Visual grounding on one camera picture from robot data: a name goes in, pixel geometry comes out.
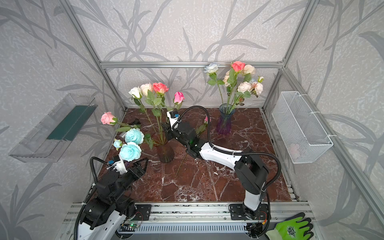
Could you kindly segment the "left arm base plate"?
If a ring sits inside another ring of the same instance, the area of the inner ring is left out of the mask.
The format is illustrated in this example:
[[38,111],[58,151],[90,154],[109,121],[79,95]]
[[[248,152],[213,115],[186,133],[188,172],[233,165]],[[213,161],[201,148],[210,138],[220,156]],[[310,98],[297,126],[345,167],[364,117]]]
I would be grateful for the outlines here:
[[136,212],[133,221],[148,221],[150,219],[151,204],[135,204]]

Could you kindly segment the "clear plastic wall tray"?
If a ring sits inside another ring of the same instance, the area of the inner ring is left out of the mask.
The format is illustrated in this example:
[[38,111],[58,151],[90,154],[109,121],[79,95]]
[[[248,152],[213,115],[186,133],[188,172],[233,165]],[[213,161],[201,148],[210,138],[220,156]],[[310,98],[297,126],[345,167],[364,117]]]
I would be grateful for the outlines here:
[[56,163],[98,105],[94,97],[67,94],[9,155],[23,163]]

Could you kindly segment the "cream rose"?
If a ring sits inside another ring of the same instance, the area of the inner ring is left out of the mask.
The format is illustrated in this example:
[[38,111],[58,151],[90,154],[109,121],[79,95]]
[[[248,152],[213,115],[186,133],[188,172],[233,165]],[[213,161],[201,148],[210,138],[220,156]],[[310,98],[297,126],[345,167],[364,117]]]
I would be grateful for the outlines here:
[[[148,92],[153,91],[153,85],[152,84],[143,84],[140,86],[140,90],[141,90],[142,96],[146,98],[148,96]],[[154,131],[156,131],[154,126],[153,126],[153,122],[151,121],[151,118],[149,117],[149,115],[147,113],[147,110],[145,110],[145,113],[146,113],[146,116],[147,116],[148,120],[150,121],[151,126],[153,127]]]

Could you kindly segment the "purple blue glass vase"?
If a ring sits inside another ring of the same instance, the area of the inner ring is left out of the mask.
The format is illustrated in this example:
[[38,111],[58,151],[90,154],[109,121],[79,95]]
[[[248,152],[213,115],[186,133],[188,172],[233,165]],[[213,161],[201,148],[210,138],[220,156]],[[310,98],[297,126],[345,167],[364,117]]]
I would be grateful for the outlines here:
[[222,104],[219,107],[220,116],[216,127],[216,132],[221,135],[227,135],[232,129],[232,116],[235,113],[235,109],[230,104]]

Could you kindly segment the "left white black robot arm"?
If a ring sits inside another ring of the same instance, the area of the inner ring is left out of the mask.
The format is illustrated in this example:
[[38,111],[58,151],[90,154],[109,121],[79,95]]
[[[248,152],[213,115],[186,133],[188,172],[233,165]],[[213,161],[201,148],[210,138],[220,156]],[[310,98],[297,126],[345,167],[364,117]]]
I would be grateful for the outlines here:
[[110,167],[97,157],[90,158],[94,185],[82,203],[75,221],[74,240],[110,240],[114,234],[123,237],[132,235],[136,225],[129,231],[119,233],[120,228],[128,227],[130,221],[148,221],[152,205],[136,205],[135,200],[125,195],[131,185],[144,176],[148,158],[133,162],[124,174],[108,170],[100,179],[96,174],[94,161]]

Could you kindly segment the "pink rose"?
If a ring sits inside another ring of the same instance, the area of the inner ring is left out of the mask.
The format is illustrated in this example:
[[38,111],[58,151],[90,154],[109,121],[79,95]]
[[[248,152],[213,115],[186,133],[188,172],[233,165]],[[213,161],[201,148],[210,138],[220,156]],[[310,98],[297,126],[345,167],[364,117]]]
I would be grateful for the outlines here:
[[106,112],[101,117],[101,122],[103,125],[110,125],[119,127],[116,129],[117,132],[127,132],[131,129],[139,129],[141,127],[137,125],[130,126],[129,124],[122,123],[118,120],[116,116],[114,116],[111,112]]

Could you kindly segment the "aluminium front rail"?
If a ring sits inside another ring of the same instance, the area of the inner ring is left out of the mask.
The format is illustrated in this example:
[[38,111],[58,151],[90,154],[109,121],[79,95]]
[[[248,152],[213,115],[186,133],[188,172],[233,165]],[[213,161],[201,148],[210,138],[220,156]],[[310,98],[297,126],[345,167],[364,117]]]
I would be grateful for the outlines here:
[[[230,203],[219,202],[179,202],[150,203],[151,209],[136,215],[135,223],[229,223],[235,214],[230,210]],[[298,213],[315,219],[307,202],[271,202],[268,217],[271,222],[280,222]]]

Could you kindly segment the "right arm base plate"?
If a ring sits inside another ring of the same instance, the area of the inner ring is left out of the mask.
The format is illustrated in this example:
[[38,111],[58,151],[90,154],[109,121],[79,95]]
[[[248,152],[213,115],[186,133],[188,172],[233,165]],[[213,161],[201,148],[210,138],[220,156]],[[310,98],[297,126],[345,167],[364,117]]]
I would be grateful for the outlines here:
[[269,205],[261,203],[259,207],[253,211],[248,209],[244,204],[230,204],[229,211],[231,220],[270,220]]

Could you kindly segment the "small pink bud stem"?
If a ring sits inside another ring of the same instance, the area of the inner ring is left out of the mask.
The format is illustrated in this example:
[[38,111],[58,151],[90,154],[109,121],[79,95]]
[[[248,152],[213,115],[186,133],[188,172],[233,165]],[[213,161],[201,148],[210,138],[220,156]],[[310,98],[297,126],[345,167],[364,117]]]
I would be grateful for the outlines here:
[[167,112],[177,110],[179,111],[181,106],[183,105],[183,101],[185,100],[185,97],[182,92],[176,92],[173,100],[173,106],[167,107]]

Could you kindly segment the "cream pink rose stem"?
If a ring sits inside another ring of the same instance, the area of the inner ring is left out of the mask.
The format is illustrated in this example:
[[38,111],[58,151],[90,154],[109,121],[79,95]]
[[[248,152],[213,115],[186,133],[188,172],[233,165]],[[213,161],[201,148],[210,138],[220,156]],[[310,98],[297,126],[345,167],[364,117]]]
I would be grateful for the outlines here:
[[256,69],[252,65],[245,65],[240,73],[244,77],[244,82],[250,82],[255,72]]

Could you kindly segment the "dark red glass vase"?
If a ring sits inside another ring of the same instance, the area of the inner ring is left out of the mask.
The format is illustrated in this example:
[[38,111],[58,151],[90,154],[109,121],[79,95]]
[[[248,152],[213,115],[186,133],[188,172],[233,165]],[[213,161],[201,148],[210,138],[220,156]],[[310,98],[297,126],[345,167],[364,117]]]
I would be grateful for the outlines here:
[[165,134],[153,134],[154,147],[157,152],[159,161],[162,163],[170,163],[174,160],[175,153],[169,144]]

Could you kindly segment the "pale blue rose stem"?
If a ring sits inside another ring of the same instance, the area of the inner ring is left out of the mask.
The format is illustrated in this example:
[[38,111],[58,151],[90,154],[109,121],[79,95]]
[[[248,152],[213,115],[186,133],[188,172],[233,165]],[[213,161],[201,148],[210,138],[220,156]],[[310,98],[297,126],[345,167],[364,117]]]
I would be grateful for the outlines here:
[[210,63],[208,66],[205,67],[204,72],[210,77],[208,84],[210,86],[217,86],[218,87],[218,90],[219,90],[219,93],[221,96],[221,100],[222,100],[222,104],[223,104],[224,99],[223,99],[223,94],[221,91],[221,84],[220,84],[220,81],[219,81],[218,75],[217,75],[218,70],[219,70],[219,64],[218,63]]

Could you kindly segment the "white pink peony stem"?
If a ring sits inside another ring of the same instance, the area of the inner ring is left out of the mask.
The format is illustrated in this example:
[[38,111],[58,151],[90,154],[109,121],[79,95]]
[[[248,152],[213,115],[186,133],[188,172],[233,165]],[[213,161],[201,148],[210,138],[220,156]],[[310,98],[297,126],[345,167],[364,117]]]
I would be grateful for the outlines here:
[[258,98],[264,90],[264,86],[262,84],[264,80],[264,77],[258,77],[257,79],[251,79],[248,82],[243,81],[240,83],[240,85],[234,90],[235,96],[231,103],[231,111],[237,106],[242,105],[245,99],[251,98],[252,96]]

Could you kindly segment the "peach rose stem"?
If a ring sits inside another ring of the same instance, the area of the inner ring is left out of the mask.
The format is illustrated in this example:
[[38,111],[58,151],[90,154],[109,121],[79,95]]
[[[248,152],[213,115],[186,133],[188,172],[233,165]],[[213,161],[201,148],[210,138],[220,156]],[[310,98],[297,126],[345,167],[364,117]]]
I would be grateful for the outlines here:
[[227,91],[227,95],[228,95],[228,102],[230,101],[230,94],[231,94],[231,91],[232,91],[232,86],[230,83],[228,83],[228,79],[230,78],[230,71],[227,71],[226,72],[226,75],[223,79],[223,82],[224,82],[224,86],[226,87],[226,91]]

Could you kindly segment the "white rose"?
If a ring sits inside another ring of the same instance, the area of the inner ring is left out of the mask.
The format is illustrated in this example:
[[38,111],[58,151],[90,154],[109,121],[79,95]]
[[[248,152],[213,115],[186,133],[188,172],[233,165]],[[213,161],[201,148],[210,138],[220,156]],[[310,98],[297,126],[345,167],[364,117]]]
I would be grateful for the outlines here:
[[[134,100],[135,104],[140,108],[140,111],[145,113],[145,110],[147,110],[147,107],[144,105],[144,102],[147,103],[148,106],[153,106],[153,99],[154,99],[154,91],[148,92],[148,96],[145,98],[142,96],[140,87],[134,87],[129,91],[129,94],[132,96],[132,99]],[[158,129],[155,128],[155,134],[159,134],[159,127]]]

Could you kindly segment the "pink object in basket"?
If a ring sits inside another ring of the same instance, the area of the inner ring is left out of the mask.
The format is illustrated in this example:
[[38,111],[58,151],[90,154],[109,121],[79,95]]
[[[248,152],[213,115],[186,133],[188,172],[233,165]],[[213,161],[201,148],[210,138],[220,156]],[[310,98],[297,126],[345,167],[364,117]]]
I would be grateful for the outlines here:
[[297,160],[301,156],[299,144],[290,144],[288,151],[289,151],[289,154],[290,154],[292,160]]

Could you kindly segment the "green circuit board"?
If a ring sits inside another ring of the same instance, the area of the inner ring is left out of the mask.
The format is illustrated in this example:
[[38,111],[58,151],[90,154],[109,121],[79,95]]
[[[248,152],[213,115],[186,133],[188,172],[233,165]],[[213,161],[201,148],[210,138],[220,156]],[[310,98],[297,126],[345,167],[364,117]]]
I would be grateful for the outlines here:
[[135,232],[140,227],[140,223],[126,223],[121,225],[120,232]]

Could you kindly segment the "light blue hydrangea stem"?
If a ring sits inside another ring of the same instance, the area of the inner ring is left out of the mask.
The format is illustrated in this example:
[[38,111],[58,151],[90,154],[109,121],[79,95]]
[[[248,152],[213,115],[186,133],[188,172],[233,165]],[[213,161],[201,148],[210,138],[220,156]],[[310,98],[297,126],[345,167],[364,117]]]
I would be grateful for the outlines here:
[[130,129],[125,132],[123,139],[123,141],[114,139],[113,147],[119,152],[119,159],[126,162],[132,162],[141,157],[141,144],[146,143],[152,149],[156,143],[149,134],[144,134],[140,129]]

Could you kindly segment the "green black work glove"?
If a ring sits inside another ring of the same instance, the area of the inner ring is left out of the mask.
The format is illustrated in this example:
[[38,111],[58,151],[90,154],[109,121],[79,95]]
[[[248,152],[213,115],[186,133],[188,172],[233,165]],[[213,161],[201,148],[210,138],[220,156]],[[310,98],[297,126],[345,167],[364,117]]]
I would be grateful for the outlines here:
[[268,240],[309,240],[314,236],[311,221],[301,212],[277,223],[275,228],[267,231],[265,235]]

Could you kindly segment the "silver spray bottle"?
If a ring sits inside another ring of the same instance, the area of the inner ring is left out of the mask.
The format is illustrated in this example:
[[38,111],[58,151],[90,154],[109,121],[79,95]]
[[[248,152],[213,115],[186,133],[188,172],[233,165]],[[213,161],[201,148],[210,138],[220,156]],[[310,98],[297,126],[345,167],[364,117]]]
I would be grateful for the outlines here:
[[129,123],[130,126],[133,126],[133,125],[137,125],[137,126],[140,126],[141,125],[141,122],[139,119],[135,119],[134,121],[132,121],[131,123]]

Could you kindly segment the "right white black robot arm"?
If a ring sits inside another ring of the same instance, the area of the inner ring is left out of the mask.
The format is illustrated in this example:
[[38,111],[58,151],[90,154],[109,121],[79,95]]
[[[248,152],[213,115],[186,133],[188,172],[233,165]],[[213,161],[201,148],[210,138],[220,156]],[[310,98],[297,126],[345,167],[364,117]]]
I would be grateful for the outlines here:
[[241,205],[231,204],[230,210],[235,213],[233,220],[255,220],[268,218],[268,204],[263,204],[267,187],[269,169],[260,156],[273,158],[267,153],[256,153],[252,150],[234,151],[210,144],[209,141],[196,137],[196,133],[188,123],[162,124],[168,140],[176,139],[186,147],[186,153],[193,158],[212,161],[224,165],[236,172],[237,178],[245,189],[245,199]]

